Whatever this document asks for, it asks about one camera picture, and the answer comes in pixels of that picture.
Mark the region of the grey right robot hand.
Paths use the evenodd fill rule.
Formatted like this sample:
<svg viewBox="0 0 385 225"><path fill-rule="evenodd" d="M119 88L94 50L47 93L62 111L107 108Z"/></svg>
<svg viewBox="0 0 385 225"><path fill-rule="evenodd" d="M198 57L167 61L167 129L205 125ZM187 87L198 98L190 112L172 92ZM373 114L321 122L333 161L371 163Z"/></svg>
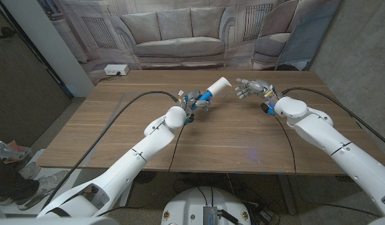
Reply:
<svg viewBox="0 0 385 225"><path fill-rule="evenodd" d="M257 95L263 98L265 101L274 105L279 100L279 96L275 91L273 85L268 84L266 81L257 79L255 81L249 81L247 79L236 79L237 82L241 83L235 88L237 96L242 99L251 95Z"/></svg>

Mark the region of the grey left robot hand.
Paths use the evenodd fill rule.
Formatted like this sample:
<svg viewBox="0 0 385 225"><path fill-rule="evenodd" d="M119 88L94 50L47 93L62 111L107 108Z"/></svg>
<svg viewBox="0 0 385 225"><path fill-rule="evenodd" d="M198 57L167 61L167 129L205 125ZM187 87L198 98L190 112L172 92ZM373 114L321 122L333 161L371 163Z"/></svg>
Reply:
<svg viewBox="0 0 385 225"><path fill-rule="evenodd" d="M188 124L194 121L193 111L195 109L208 111L209 106L212 103L212 96L213 95L210 91L202 92L198 89L194 89L188 94L179 94L177 105L183 108L186 112L186 119L184 123Z"/></svg>

